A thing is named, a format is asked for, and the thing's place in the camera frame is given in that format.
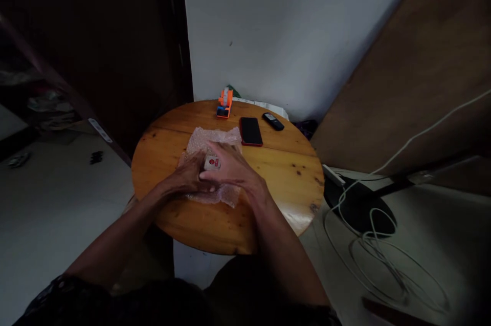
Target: person's left hand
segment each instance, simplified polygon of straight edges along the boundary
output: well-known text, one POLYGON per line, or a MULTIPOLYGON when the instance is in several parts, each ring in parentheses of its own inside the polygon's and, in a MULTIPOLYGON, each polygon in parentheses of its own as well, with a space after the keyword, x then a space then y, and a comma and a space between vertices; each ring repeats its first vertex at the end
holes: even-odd
POLYGON ((172 185, 172 190, 179 193, 215 191, 217 183, 199 179, 199 173, 203 168, 205 158, 206 153, 204 151, 194 153, 164 182, 172 185))

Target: round wooden table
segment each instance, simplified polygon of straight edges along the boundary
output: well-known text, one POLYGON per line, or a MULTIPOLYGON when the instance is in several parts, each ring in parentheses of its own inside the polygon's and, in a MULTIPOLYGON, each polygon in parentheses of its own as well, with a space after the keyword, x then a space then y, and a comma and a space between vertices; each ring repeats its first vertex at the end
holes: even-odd
MULTIPOLYGON (((243 156, 267 182, 276 204, 297 235, 309 226, 320 207, 324 175, 316 152, 303 134, 286 119, 278 132, 262 119, 265 108, 233 102, 229 119, 215 116, 218 101, 182 105, 152 123, 140 139, 131 171, 135 195, 141 200, 161 180, 171 175, 198 126, 229 131, 241 117, 259 121, 263 147, 243 146, 243 156)), ((179 199, 164 206, 155 222, 177 241, 217 254, 252 254, 257 250, 254 217, 242 191, 231 208, 223 202, 202 204, 179 199)))

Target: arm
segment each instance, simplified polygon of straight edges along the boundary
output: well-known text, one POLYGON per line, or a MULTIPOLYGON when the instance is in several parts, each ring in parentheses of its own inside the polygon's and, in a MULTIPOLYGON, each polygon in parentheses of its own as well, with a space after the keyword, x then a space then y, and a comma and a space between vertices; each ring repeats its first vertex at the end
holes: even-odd
POLYGON ((205 156, 205 153, 196 154, 157 184, 141 202, 97 237, 68 267, 65 274, 111 289, 133 249, 166 202, 175 194, 215 189, 214 184, 201 182, 198 177, 205 156))
POLYGON ((200 178, 242 187, 256 218, 262 253, 282 284, 289 299, 296 303, 328 306, 329 299, 303 249, 267 188, 244 157, 228 144, 212 143, 210 147, 221 157, 218 171, 204 171, 200 178))

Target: dark patterned sleeve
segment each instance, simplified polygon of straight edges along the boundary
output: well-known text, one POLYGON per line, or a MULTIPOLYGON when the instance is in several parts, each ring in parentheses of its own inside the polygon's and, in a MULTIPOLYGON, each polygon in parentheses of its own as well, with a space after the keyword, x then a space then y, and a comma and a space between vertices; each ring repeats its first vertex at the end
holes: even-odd
POLYGON ((61 275, 29 304, 14 325, 99 324, 109 302, 110 295, 103 287, 61 275))
POLYGON ((281 312, 283 324, 295 326, 341 326, 336 312, 327 306, 289 305, 281 312))

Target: orange tape dispenser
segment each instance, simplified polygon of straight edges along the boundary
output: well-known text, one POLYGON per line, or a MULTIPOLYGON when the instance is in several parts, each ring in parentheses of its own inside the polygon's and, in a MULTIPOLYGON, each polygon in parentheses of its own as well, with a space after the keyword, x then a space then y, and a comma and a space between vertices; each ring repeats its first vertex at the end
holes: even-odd
POLYGON ((231 91, 228 87, 221 92, 221 97, 218 98, 220 106, 216 108, 216 116, 224 119, 230 117, 230 109, 232 108, 232 98, 234 91, 231 91))

